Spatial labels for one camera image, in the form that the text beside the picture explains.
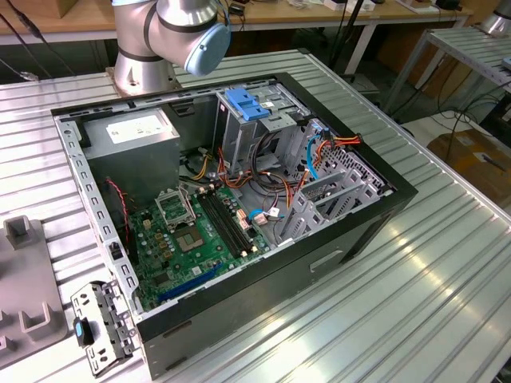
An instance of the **green circuit board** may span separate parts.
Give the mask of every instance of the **green circuit board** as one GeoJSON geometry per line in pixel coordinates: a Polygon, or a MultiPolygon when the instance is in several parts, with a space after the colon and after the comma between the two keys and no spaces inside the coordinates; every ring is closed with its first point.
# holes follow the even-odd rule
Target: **green circuit board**
{"type": "MultiPolygon", "coordinates": [[[[240,208],[239,201],[231,191],[226,187],[219,188],[216,197],[231,213],[229,219],[240,225],[236,214],[233,214],[240,208]]],[[[257,251],[245,257],[233,256],[197,196],[192,195],[189,200],[196,215],[195,224],[178,227],[174,232],[168,230],[156,203],[129,217],[137,241],[138,263],[133,265],[140,284],[137,295],[144,310],[159,306],[162,294],[172,289],[182,286],[184,293],[187,283],[195,283],[201,278],[210,280],[270,250],[258,228],[253,227],[252,238],[246,233],[244,235],[257,251]],[[150,227],[147,221],[144,225],[146,219],[149,219],[150,227]]],[[[179,199],[171,199],[164,210],[169,217],[172,210],[181,214],[184,209],[179,199]]]]}

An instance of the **motherboard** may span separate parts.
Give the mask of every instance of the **motherboard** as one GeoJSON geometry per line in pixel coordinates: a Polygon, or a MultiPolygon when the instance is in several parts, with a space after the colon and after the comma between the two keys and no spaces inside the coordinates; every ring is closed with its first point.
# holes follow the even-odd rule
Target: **motherboard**
{"type": "Polygon", "coordinates": [[[130,215],[145,310],[270,251],[259,228],[245,226],[238,211],[239,200],[221,187],[189,197],[172,193],[130,215]]]}

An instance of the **blue tab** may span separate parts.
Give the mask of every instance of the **blue tab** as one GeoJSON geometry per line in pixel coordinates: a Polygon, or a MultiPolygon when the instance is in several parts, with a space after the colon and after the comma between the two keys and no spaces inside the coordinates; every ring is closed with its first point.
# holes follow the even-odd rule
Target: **blue tab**
{"type": "Polygon", "coordinates": [[[228,89],[225,96],[229,102],[243,115],[246,121],[268,117],[270,112],[263,108],[245,89],[228,89]]]}
{"type": "Polygon", "coordinates": [[[77,333],[77,337],[80,337],[82,334],[83,334],[83,331],[81,331],[81,323],[78,322],[75,327],[74,327],[76,333],[77,333]]]}

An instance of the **wooden shelf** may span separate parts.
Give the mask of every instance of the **wooden shelf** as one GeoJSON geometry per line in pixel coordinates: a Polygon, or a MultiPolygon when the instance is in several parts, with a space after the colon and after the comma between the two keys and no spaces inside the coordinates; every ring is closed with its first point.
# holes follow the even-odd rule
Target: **wooden shelf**
{"type": "MultiPolygon", "coordinates": [[[[25,27],[15,17],[14,13],[2,5],[1,12],[13,24],[20,34],[26,34],[25,27]]],[[[454,13],[453,11],[442,11],[442,17],[452,16],[453,18],[462,15],[471,15],[472,11],[463,9],[454,13]]],[[[37,15],[27,14],[43,33],[58,32],[86,32],[99,30],[115,30],[113,8],[106,0],[78,0],[77,4],[61,19],[45,18],[37,15]]],[[[277,3],[253,2],[248,3],[245,10],[245,24],[278,24],[290,22],[335,22],[340,21],[342,12],[336,12],[325,6],[314,5],[309,9],[299,10],[290,6],[285,0],[277,3]]],[[[416,14],[394,0],[386,0],[382,5],[377,5],[374,11],[360,13],[358,20],[392,20],[392,19],[413,19],[430,18],[434,20],[439,14],[416,14]]],[[[241,19],[231,16],[233,24],[240,24],[241,19]]],[[[0,34],[10,34],[5,25],[0,25],[0,34]]]]}

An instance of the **pci slot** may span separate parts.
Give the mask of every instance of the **pci slot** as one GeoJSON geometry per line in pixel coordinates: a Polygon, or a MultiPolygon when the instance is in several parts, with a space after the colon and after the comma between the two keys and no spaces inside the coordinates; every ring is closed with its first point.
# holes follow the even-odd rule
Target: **pci slot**
{"type": "Polygon", "coordinates": [[[213,279],[216,275],[216,272],[222,267],[222,263],[219,263],[218,265],[214,266],[211,270],[205,272],[202,275],[199,275],[198,277],[187,281],[183,283],[182,285],[179,285],[177,287],[174,287],[171,290],[165,291],[163,294],[158,295],[158,302],[162,303],[163,301],[166,301],[167,299],[175,298],[188,290],[193,289],[194,287],[197,287],[199,285],[202,285],[203,283],[206,283],[210,279],[213,279]]]}
{"type": "Polygon", "coordinates": [[[234,258],[246,256],[252,248],[241,228],[236,225],[224,204],[212,193],[197,197],[218,235],[234,258]]]}

